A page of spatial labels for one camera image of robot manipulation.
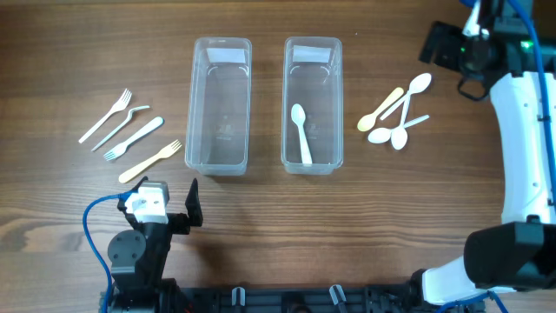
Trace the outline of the light blue plastic fork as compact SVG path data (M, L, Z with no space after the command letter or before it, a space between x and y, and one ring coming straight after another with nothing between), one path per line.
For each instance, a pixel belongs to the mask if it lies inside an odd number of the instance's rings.
M125 141L117 144L114 148L109 150L103 155L106 161L114 161L118 157L121 157L128 149L128 147L135 142L139 141L143 137L147 136L149 133L157 130L164 124L164 119L162 117L155 117L150 122L142 126L136 133Z

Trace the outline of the cream yellow plastic fork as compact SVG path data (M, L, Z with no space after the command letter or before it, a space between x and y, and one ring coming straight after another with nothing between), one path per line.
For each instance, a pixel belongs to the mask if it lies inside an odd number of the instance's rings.
M134 167L124 171L118 177L118 182L119 183L129 182L131 179L144 172L148 167L150 167L154 163L162 159L167 159L169 157L172 157L181 147L182 147L182 143L179 140L175 140L171 144L159 150L155 155L149 157L148 159L142 161L141 163L135 165Z

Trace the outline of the translucent white plastic spoon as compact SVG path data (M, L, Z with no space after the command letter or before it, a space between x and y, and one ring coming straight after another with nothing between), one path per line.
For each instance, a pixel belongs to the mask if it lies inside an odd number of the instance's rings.
M411 96L407 95L406 100L402 107L400 116L400 124L391 132L391 144L396 150L401 150L407 143L407 131L404 128L404 123L407 120L407 111L410 104Z

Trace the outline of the cream yellow plastic spoon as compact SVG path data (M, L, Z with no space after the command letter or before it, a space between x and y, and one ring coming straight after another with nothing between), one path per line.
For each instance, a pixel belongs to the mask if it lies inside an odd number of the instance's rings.
M387 98L374 110L374 112L363 116L357 123L357 130L365 132L371 130L377 120L377 116L392 105L396 100L404 95L404 90L401 87L395 88Z

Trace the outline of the white spoon low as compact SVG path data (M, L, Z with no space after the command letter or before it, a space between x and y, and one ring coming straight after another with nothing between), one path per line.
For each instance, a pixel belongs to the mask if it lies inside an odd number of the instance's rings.
M417 117L409 122L406 122L404 124L404 128L409 128L412 127L418 123L424 122L426 121L430 116L429 115L424 115L421 117ZM378 128L375 130L372 130L368 136L367 136L367 140L370 143L385 143L387 142L391 136L392 136L392 129L388 129L388 128Z

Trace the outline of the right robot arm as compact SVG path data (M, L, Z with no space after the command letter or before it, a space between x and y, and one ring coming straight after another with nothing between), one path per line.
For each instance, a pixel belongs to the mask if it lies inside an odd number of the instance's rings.
M499 226L472 233L461 257L413 274L413 304L440 311L555 286L555 4L470 6L464 27L432 25L420 60L481 83L500 128L505 195Z

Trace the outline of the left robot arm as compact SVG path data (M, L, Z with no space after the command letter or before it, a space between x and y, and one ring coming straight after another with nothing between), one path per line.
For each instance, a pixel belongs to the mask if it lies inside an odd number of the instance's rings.
M162 274L174 235L187 235L203 223L194 179L184 202L185 213L168 213L169 188L147 177L118 194L117 208L131 228L110 241L109 287L101 294L101 312L193 312L194 304L174 278Z

